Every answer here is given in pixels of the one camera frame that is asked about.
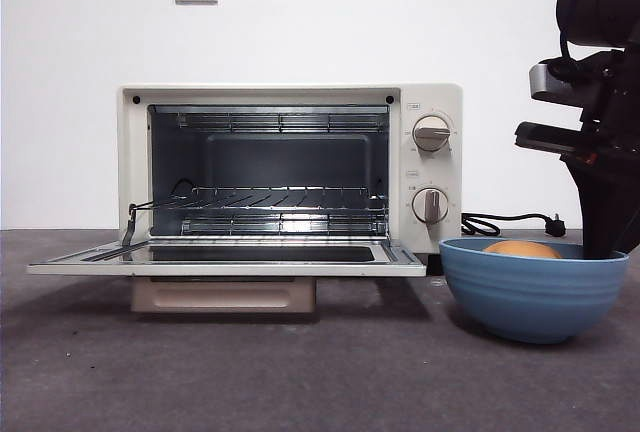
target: control knob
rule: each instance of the control knob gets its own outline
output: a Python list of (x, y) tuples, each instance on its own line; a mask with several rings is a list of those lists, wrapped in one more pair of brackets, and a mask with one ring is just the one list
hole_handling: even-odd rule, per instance
[(422, 117), (413, 127), (413, 141), (419, 149), (435, 152), (449, 141), (451, 131), (447, 123), (435, 115)]
[(429, 187), (416, 192), (411, 205), (418, 220), (427, 226), (440, 222), (449, 211), (449, 200), (444, 192)]

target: wire rack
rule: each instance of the wire rack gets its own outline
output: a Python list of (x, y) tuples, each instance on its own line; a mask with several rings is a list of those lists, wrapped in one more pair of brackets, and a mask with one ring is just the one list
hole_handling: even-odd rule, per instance
[(384, 214), (262, 214), (190, 217), (182, 235), (385, 235)]
[(252, 210), (280, 213), (322, 211), (385, 212), (387, 198), (367, 187), (193, 187), (190, 196), (173, 196), (136, 206), (138, 210)]
[(170, 214), (182, 235), (368, 236), (388, 226), (387, 197), (367, 187), (193, 187), (189, 196), (133, 204), (134, 219), (139, 210)]

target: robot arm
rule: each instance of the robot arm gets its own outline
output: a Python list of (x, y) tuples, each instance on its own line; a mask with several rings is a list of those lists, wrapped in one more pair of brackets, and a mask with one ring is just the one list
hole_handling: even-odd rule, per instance
[[(562, 56), (530, 71), (536, 100), (581, 107), (580, 131), (530, 122), (516, 145), (555, 152), (578, 187), (585, 258), (640, 243), (640, 0), (558, 0)], [(567, 41), (615, 47), (576, 61)]]

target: blue bowl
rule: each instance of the blue bowl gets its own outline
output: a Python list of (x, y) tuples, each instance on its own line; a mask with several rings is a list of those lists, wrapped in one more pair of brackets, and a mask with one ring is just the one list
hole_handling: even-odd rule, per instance
[(544, 242), (562, 259), (501, 255), (482, 250), (504, 239), (440, 242), (444, 274), (462, 308), (493, 334), (553, 344), (600, 320), (615, 302), (629, 256), (584, 260), (582, 246)]

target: power cord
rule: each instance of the power cord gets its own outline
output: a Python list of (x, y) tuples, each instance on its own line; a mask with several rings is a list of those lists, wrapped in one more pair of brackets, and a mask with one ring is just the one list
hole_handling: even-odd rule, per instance
[(562, 237), (567, 233), (564, 221), (560, 220), (558, 214), (555, 218), (544, 214), (524, 214), (524, 215), (490, 215), (490, 214), (472, 214), (462, 213), (462, 233), (464, 235), (486, 235), (495, 237), (500, 235), (500, 227), (491, 222), (482, 219), (499, 220), (499, 221), (516, 221), (525, 219), (542, 219), (545, 222), (544, 231), (553, 237)]

